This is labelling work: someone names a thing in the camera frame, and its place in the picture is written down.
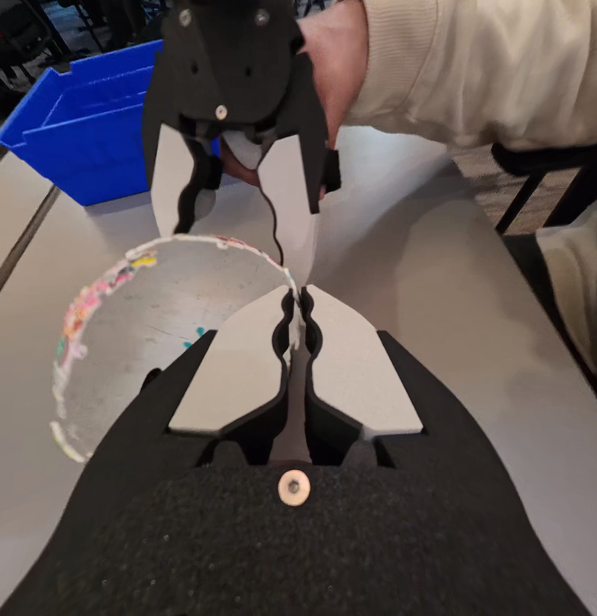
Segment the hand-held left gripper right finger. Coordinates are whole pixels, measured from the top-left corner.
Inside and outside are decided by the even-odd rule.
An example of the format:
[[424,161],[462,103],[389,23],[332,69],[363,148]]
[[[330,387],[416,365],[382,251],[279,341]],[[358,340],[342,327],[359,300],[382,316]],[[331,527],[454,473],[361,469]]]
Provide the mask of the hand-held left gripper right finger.
[[341,465],[359,441],[414,435],[423,423],[380,332],[314,285],[301,291],[306,366],[304,430],[314,465]]

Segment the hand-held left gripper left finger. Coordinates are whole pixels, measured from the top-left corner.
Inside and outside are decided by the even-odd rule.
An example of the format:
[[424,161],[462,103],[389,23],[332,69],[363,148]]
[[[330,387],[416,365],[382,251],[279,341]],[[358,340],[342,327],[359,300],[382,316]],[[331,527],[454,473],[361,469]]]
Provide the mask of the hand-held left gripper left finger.
[[281,285],[228,318],[195,371],[168,428],[237,443],[266,465],[288,416],[294,293]]

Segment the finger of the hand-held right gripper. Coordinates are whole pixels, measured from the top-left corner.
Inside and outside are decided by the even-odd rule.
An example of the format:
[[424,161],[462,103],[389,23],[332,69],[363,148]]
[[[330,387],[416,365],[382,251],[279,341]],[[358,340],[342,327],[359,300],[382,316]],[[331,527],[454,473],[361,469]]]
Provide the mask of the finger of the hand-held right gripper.
[[310,210],[299,136],[274,141],[260,161],[257,175],[273,212],[273,238],[281,265],[296,287],[302,288],[315,261],[319,216]]
[[206,188],[208,172],[198,178],[193,145],[200,143],[162,124],[150,189],[160,236],[188,234],[216,204],[217,190]]

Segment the blue plastic bin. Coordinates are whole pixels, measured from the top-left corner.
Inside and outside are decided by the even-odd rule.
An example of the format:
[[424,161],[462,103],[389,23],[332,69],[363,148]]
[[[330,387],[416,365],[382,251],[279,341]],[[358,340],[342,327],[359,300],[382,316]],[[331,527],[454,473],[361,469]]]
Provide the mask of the blue plastic bin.
[[142,106],[163,41],[49,68],[0,128],[0,145],[82,206],[148,189]]

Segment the colourful puzzle ball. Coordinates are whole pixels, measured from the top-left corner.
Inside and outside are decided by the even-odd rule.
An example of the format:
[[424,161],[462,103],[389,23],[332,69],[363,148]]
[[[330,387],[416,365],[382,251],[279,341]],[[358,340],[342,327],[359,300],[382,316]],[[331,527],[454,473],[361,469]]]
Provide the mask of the colourful puzzle ball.
[[51,434],[84,465],[145,376],[246,305],[297,287],[289,270],[235,238],[176,235],[128,251],[68,307],[53,361]]

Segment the person's right forearm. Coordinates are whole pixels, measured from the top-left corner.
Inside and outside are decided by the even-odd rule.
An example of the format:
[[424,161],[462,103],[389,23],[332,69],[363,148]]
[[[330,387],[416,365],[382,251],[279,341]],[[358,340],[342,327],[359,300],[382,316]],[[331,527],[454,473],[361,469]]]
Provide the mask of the person's right forearm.
[[597,1],[364,1],[365,81],[346,118],[510,150],[597,144]]

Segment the person's right hand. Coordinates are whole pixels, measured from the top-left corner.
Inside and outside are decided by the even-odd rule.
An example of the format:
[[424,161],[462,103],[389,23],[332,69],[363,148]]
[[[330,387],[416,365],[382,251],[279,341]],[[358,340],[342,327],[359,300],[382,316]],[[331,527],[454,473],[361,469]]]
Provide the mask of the person's right hand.
[[335,149],[340,127],[364,84],[369,31],[361,1],[337,1],[323,12],[298,20],[312,62],[318,98],[325,112],[328,147]]

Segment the person's cream sweatshirt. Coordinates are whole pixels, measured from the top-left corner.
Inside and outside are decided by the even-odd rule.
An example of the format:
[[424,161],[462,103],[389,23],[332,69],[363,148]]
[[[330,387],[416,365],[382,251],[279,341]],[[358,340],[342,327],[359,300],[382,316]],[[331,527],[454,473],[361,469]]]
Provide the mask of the person's cream sweatshirt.
[[597,201],[568,225],[539,229],[536,239],[567,334],[597,377]]

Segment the black office chair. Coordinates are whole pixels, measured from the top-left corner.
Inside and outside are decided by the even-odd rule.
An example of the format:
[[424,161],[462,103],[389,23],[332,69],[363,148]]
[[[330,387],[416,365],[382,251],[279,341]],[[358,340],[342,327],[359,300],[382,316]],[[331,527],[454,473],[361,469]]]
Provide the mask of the black office chair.
[[[504,171],[513,176],[525,178],[522,188],[495,227],[499,235],[504,235],[510,228],[529,197],[533,195],[547,174],[570,169],[578,170],[543,227],[568,225],[597,201],[597,145],[511,151],[501,144],[496,144],[492,146],[491,153]],[[575,348],[558,312],[549,272],[537,243],[536,233],[537,231],[529,235],[510,235],[505,238],[505,243],[525,279],[539,298],[545,312],[569,346],[575,360],[584,369],[588,380],[597,385],[597,377],[593,375]]]

